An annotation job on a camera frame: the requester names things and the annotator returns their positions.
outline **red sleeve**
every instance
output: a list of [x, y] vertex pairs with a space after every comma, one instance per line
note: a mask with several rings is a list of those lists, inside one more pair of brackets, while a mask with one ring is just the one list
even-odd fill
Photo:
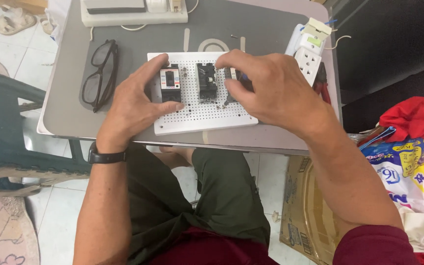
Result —
[[419, 265], [409, 237], [387, 225], [359, 226], [347, 232], [336, 248], [333, 265]]

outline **red pliers handle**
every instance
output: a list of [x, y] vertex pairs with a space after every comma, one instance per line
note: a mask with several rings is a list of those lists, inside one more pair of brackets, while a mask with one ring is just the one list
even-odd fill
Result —
[[323, 62], [321, 62], [318, 67], [317, 76], [313, 83], [313, 90], [318, 95], [321, 94], [323, 101], [331, 105], [330, 93], [328, 92], [327, 70], [325, 69], [325, 64]]

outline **gray table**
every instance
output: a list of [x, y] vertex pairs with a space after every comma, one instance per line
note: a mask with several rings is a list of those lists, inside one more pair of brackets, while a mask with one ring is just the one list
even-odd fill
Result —
[[[186, 0], [186, 3], [191, 7], [196, 0]], [[323, 6], [305, 0], [200, 0], [198, 8], [189, 15], [187, 24], [148, 25], [138, 32], [128, 32], [120, 27], [98, 27], [94, 30], [94, 41], [90, 42], [90, 29], [84, 27], [80, 19], [80, 0], [73, 0], [37, 131], [62, 138], [96, 138], [108, 107], [94, 114], [80, 104], [79, 95], [81, 83], [92, 70], [88, 59], [106, 39], [115, 39], [119, 43], [121, 62], [118, 82], [121, 82], [146, 62], [147, 52], [184, 51], [186, 28], [191, 31], [188, 51], [239, 49], [240, 41], [231, 38], [230, 35], [233, 34], [246, 37], [248, 53], [263, 55], [284, 53], [294, 27], [298, 23], [305, 24], [308, 17], [320, 21], [329, 20], [328, 12]], [[164, 39], [172, 41], [167, 45], [160, 45], [159, 40]], [[209, 42], [214, 42], [215, 45], [205, 45]], [[327, 41], [327, 47], [331, 47], [332, 42], [334, 40]], [[328, 89], [332, 102], [335, 102], [333, 108], [339, 116], [341, 105], [335, 78], [334, 52], [325, 51], [322, 61], [327, 67]], [[308, 154], [307, 146], [301, 139], [284, 129], [265, 124], [166, 136], [156, 136], [153, 127], [150, 127], [137, 135], [135, 141], [150, 145]]]

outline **dark green shorts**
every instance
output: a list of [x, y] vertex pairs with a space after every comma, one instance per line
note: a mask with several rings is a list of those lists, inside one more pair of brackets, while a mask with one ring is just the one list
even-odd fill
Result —
[[168, 166], [143, 146], [129, 147], [129, 264], [155, 257], [191, 225], [269, 246], [269, 222], [243, 154], [199, 148], [192, 162], [201, 194], [195, 210]]

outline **wristwatch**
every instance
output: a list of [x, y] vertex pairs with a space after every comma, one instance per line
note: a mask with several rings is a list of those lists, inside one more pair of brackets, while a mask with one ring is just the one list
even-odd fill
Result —
[[96, 142], [93, 142], [88, 154], [88, 163], [92, 164], [114, 164], [125, 162], [127, 158], [126, 151], [116, 154], [99, 154], [97, 152]]

